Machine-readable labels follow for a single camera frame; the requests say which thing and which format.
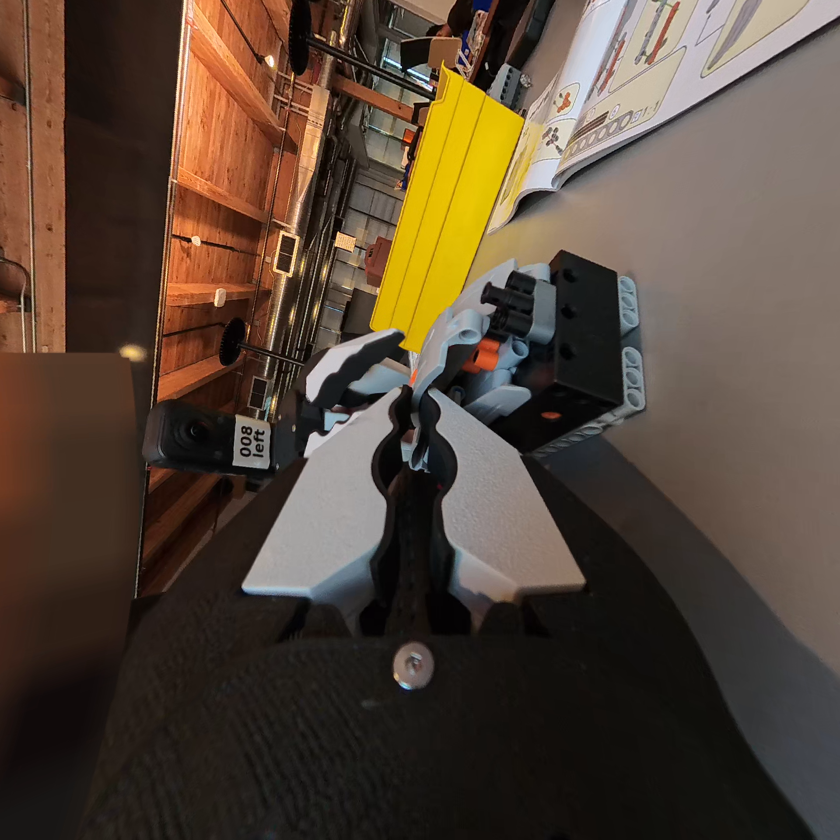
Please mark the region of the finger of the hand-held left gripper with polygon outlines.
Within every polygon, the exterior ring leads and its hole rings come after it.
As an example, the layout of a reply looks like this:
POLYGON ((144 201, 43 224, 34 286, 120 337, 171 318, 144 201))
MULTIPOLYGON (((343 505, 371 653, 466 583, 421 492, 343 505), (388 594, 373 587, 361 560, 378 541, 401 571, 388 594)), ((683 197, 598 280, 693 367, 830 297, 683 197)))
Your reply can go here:
POLYGON ((346 421, 352 413, 364 410, 395 387, 403 386, 402 363, 377 363, 353 381, 340 396, 336 406, 324 413, 324 426, 346 421))
POLYGON ((306 400, 322 410, 346 406, 344 394, 351 384, 388 357, 404 339, 405 333, 401 330, 381 330, 326 350, 306 376, 306 400))

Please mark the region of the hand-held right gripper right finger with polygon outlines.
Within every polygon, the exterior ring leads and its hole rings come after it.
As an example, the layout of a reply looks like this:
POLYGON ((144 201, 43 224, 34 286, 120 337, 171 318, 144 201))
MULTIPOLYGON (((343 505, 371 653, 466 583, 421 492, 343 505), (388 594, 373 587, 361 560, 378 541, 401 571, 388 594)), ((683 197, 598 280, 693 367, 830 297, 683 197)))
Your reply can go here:
POLYGON ((430 574, 480 625, 501 603, 582 592, 586 580, 522 457, 465 408, 422 398, 427 468, 437 486, 430 574))

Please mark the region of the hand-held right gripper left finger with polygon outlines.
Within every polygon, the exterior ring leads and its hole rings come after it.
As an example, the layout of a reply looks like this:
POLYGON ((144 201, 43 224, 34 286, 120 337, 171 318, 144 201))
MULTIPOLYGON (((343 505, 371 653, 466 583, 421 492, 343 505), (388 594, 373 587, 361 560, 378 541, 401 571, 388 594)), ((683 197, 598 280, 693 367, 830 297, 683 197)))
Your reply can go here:
POLYGON ((335 607, 354 635, 385 599, 381 564, 395 527, 388 488, 403 466, 412 391, 395 387, 354 413, 304 458, 301 473, 248 571, 248 595, 284 595, 335 607))

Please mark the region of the grey building block robot model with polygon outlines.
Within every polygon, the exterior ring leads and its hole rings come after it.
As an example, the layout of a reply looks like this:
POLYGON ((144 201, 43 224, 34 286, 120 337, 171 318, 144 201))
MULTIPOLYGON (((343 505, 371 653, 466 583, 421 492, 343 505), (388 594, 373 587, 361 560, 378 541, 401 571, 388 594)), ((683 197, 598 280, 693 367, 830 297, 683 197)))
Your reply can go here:
POLYGON ((561 251, 549 264, 509 259, 406 336, 414 430, 403 443, 427 467, 419 405, 437 389, 521 455, 546 458, 646 407, 634 280, 561 251))

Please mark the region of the yellow plastic bin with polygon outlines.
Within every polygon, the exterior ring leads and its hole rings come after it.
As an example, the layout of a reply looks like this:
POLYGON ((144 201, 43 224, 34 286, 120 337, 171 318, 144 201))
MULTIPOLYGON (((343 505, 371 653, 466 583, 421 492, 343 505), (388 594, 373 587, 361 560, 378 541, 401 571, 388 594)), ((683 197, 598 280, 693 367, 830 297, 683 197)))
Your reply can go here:
POLYGON ((419 352, 464 288, 516 149, 523 118, 441 69, 421 132, 371 329, 419 352))

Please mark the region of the open instruction booklet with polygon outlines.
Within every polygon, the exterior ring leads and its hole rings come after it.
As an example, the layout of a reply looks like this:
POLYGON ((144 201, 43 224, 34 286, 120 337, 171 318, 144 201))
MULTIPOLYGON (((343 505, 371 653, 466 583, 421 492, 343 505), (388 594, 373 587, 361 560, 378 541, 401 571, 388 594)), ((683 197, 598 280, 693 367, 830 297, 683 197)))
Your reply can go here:
POLYGON ((526 112, 487 232, 838 15, 838 1, 587 2, 563 67, 526 112))

